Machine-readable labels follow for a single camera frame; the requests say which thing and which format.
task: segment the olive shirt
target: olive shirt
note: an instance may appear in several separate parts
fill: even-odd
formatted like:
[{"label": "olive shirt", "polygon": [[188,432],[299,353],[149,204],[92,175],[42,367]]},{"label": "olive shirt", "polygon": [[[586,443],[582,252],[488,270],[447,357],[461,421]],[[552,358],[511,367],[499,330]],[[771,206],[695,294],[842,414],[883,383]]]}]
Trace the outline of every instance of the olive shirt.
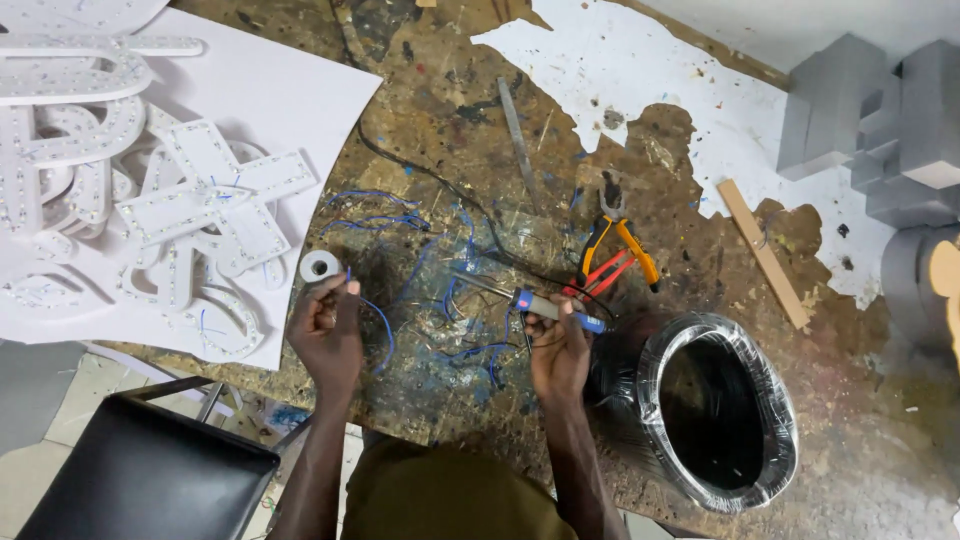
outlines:
[{"label": "olive shirt", "polygon": [[347,483],[344,540],[576,537],[542,486],[478,455],[386,437]]}]

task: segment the white tape roll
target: white tape roll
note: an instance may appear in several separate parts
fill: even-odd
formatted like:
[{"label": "white tape roll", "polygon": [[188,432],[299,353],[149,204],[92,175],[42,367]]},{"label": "white tape roll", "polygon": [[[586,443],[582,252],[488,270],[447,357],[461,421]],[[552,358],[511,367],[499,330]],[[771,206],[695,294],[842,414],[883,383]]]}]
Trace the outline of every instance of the white tape roll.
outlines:
[{"label": "white tape roll", "polygon": [[340,261],[332,253],[317,250],[303,256],[300,276],[305,282],[318,282],[340,272]]}]

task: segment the black chair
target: black chair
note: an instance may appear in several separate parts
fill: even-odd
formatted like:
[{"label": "black chair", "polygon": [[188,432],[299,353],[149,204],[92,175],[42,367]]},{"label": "black chair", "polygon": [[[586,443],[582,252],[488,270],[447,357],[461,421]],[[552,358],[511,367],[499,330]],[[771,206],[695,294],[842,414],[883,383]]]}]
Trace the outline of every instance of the black chair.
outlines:
[{"label": "black chair", "polygon": [[113,394],[97,407],[17,540],[239,539],[280,463],[279,452],[147,403],[213,381],[172,380]]}]

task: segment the plastic wrap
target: plastic wrap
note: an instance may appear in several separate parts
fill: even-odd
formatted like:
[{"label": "plastic wrap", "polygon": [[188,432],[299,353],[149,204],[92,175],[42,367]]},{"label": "plastic wrap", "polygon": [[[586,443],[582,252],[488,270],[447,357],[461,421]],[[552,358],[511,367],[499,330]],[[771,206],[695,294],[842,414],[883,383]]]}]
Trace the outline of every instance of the plastic wrap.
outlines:
[{"label": "plastic wrap", "polygon": [[595,343],[586,398],[601,432],[703,508],[735,514],[768,504],[798,459],[780,377],[726,317],[665,320],[639,317]]}]

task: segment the paint-stained table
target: paint-stained table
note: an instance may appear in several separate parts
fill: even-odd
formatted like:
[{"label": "paint-stained table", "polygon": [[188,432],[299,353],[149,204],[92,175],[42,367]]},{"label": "paint-stained table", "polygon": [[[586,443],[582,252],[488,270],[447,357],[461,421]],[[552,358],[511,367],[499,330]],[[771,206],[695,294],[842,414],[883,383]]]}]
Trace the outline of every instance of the paint-stained table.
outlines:
[{"label": "paint-stained table", "polygon": [[[639,4],[624,3],[664,22],[675,36],[704,47],[717,61],[783,85],[782,74],[740,59]],[[622,461],[601,440],[601,464],[617,505],[719,539],[955,537],[949,523],[958,497],[951,478],[960,476],[955,428],[960,381],[955,371],[936,358],[907,358],[893,340],[888,344],[889,315],[882,298],[861,311],[853,298],[826,287],[830,273],[814,257],[820,219],[811,207],[784,214],[771,225],[778,260],[813,315],[806,331],[794,331],[732,221],[706,219],[691,204],[698,201],[700,187],[691,177],[687,143],[705,134],[695,133],[685,110],[651,106],[629,124],[625,148],[602,139],[595,153],[583,154],[571,132],[573,121],[553,99],[491,48],[469,43],[469,36],[516,18],[542,25],[529,4],[441,0],[438,8],[422,10],[412,0],[340,0],[334,15],[325,1],[174,2],[194,14],[337,61],[346,56],[334,16],[344,21],[356,61],[384,78],[362,117],[369,140],[457,185],[487,210],[504,246],[543,275],[559,280],[572,275],[572,260],[599,211],[595,187],[604,182],[603,170],[613,171],[613,181],[629,195],[630,217],[663,270],[664,285],[660,294],[651,295],[634,268],[602,299],[617,313],[697,309],[738,321],[785,381],[801,437],[793,484],[768,507],[740,516],[700,510]],[[539,217],[524,191],[500,108],[500,76],[512,83],[537,171],[546,206]],[[324,99],[322,88],[317,88],[317,99]],[[577,187],[583,191],[570,209]],[[326,192],[351,188],[382,189],[420,201],[418,216],[431,226],[424,232],[399,224],[375,233],[335,226],[319,237],[334,219],[402,212],[377,198],[349,199],[349,206],[338,202],[314,217],[307,249],[328,249],[348,262],[363,282],[364,295],[384,307],[394,326],[396,351],[375,373],[385,358],[386,333],[377,315],[363,311],[369,369],[353,402],[353,422],[421,444],[456,444],[494,454],[548,482],[549,460],[518,320],[509,320],[507,335],[518,348],[496,351],[492,382],[494,351],[462,351],[503,340],[502,300],[464,289],[446,312],[440,300],[450,265],[475,264],[477,273],[503,282],[549,283],[483,257],[493,242],[476,209],[463,212],[461,201],[433,178],[377,156],[356,132],[341,152]],[[765,201],[756,215],[765,218],[779,207]],[[855,238],[856,231],[850,235]],[[467,254],[476,257],[465,261]],[[421,256],[418,272],[404,287]],[[301,285],[298,279],[295,288]],[[274,373],[111,345],[293,405],[313,404],[313,386],[289,348]],[[912,406],[916,411],[907,412]]]}]

